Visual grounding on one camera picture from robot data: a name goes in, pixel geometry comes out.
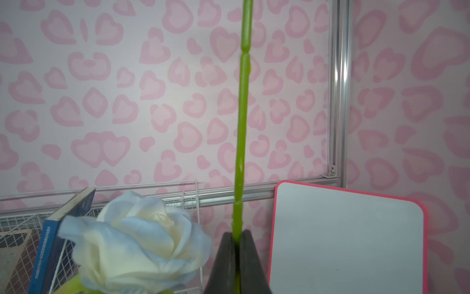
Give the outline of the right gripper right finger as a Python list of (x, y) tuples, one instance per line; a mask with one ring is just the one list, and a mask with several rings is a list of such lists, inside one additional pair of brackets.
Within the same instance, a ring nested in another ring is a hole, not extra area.
[(239, 242), (241, 294), (271, 294), (251, 231), (245, 230)]

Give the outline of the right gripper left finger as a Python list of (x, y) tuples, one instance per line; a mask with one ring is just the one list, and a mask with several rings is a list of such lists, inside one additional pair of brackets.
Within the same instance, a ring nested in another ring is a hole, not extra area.
[(236, 279), (236, 246), (232, 233), (225, 232), (203, 294), (233, 294)]

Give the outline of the blue white rose four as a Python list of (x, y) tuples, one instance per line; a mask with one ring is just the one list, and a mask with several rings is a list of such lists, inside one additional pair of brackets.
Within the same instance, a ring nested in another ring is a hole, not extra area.
[(212, 247), (188, 211), (135, 192), (115, 198), (96, 218), (65, 217), (58, 236), (73, 243), (81, 285), (102, 294), (177, 289), (196, 277)]

